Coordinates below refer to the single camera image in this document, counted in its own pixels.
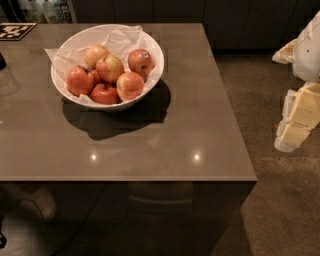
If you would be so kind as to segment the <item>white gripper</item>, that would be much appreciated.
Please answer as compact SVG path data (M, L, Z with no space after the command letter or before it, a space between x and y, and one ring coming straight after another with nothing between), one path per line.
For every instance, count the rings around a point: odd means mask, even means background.
M301 31L272 56L280 64L292 63L293 74L305 81L298 91L289 90L284 99L283 119L274 147L285 153L298 149L320 123L320 11Z

